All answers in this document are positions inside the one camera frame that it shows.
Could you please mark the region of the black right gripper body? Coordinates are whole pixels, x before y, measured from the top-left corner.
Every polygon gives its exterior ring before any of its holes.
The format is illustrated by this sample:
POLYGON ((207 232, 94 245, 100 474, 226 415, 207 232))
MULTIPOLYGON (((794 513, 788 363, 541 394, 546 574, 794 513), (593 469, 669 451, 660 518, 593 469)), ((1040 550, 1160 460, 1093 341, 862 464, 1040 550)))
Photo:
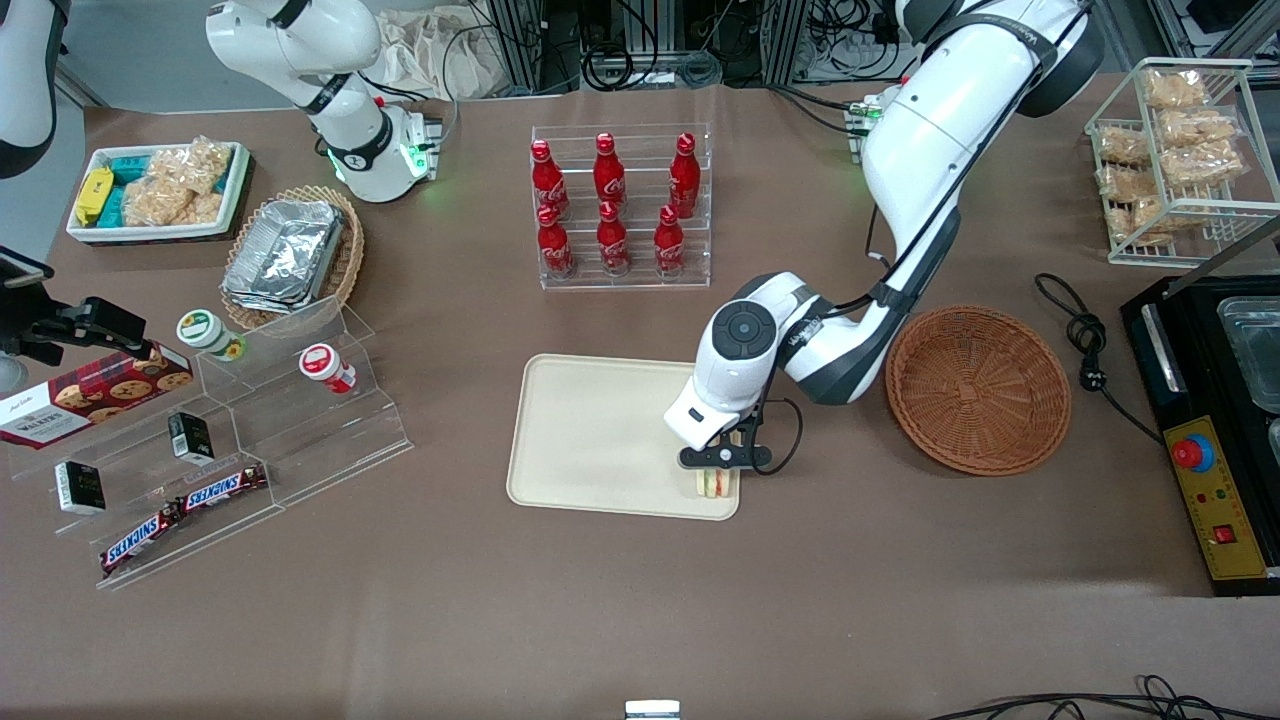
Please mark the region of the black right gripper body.
POLYGON ((59 366, 63 347, 38 332, 38 324, 54 318, 59 307, 45 290, 3 290, 1 351, 46 366, 59 366))

